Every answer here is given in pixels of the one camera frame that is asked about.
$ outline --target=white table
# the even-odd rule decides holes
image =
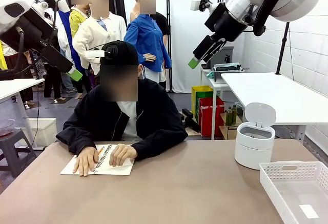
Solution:
[[[28,140],[30,144],[33,142],[32,128],[28,120],[28,116],[25,111],[25,107],[20,95],[20,91],[33,87],[37,84],[44,82],[44,79],[14,79],[14,80],[2,80],[0,81],[0,100],[11,97],[13,95],[17,98],[20,114],[22,115],[24,125],[27,130]]]
[[[306,125],[328,123],[328,98],[291,79],[274,73],[223,74],[244,107],[250,103],[272,106],[275,125],[297,125],[295,139],[304,140]]]
[[[216,95],[217,91],[220,91],[220,98],[223,100],[223,91],[230,90],[229,86],[225,81],[222,79],[222,81],[218,81],[218,83],[215,83],[214,79],[210,79],[207,77],[207,74],[210,73],[210,70],[204,70],[203,68],[200,69],[200,84],[202,85],[203,75],[207,79],[210,87],[213,89],[213,113],[212,113],[212,135],[211,140],[214,140],[215,138],[215,116],[216,116]]]

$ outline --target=white storage basket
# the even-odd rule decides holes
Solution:
[[[260,181],[285,224],[328,223],[328,168],[323,163],[260,164]]]

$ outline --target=white shirt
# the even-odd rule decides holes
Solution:
[[[123,17],[109,12],[109,17],[102,20],[107,29],[114,32],[116,40],[123,41],[127,34],[127,26]]]
[[[117,102],[121,112],[129,116],[128,124],[124,130],[122,139],[125,141],[138,141],[137,135],[137,102]]]
[[[116,41],[115,34],[112,30],[107,28],[106,31],[92,17],[86,19],[79,27],[73,39],[73,47],[80,56],[81,66],[88,69],[89,63],[91,63],[91,68],[94,74],[97,75],[100,71],[100,57],[85,57],[87,50],[94,47],[98,47],[101,50],[103,46],[100,45],[112,41]]]
[[[59,43],[60,48],[65,52],[65,57],[72,64],[74,64],[74,61],[72,59],[72,54],[71,54],[71,48],[68,43],[67,34],[66,34],[65,27],[63,24],[61,24],[60,27],[58,28],[57,37],[58,37],[58,43]]]
[[[2,51],[4,53],[4,56],[13,56],[17,54],[18,52],[12,49],[10,46],[8,46],[5,42],[1,41],[2,45]]]

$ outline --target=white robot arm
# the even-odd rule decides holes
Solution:
[[[38,52],[40,59],[79,80],[82,75],[73,68],[73,64],[48,43],[56,34],[55,28],[45,20],[45,10],[48,8],[70,11],[65,0],[38,3],[35,0],[0,0],[0,40],[20,53],[27,50]],[[20,59],[14,70],[0,70],[0,80],[13,79],[20,73],[17,71]]]
[[[291,22],[308,14],[319,0],[224,0],[213,5],[209,0],[199,2],[200,11],[209,9],[210,17],[205,25],[214,34],[206,36],[193,54],[189,63],[195,68],[202,60],[207,62],[226,44],[233,42],[248,26],[253,27],[256,36],[265,32],[265,22],[269,15]]]

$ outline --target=black cap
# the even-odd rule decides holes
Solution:
[[[100,59],[100,66],[138,66],[138,53],[134,46],[124,41],[113,41],[103,46],[108,56]]]

